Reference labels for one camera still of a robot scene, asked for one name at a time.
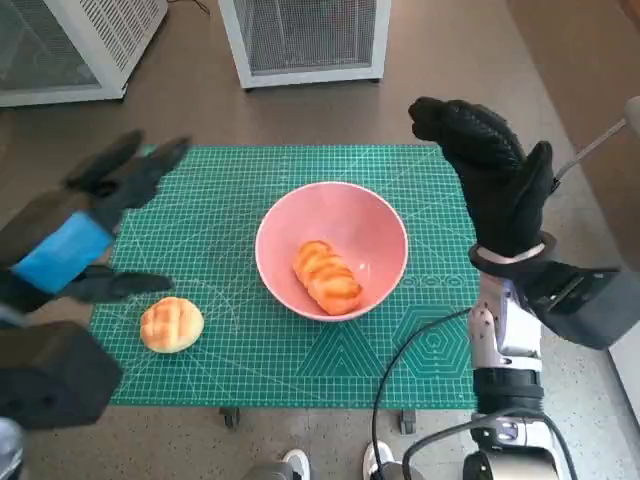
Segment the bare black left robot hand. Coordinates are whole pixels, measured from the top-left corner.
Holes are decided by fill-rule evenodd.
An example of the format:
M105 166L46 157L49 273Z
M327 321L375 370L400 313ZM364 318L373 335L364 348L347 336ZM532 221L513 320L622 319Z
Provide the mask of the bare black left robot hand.
M142 153L142 141L140 130L121 136L2 227L2 307L27 314L64 297L111 303L172 288L167 276L118 272L99 261L124 214L156 197L191 146L178 137Z

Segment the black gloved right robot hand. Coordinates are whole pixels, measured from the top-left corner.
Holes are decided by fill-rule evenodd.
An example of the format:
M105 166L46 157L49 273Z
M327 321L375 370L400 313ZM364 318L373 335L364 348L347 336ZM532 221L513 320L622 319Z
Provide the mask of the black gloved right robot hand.
M456 171L479 246L514 258L542 243L553 184L553 149L526 153L507 121L480 104L418 98L408 109L416 138L438 144Z

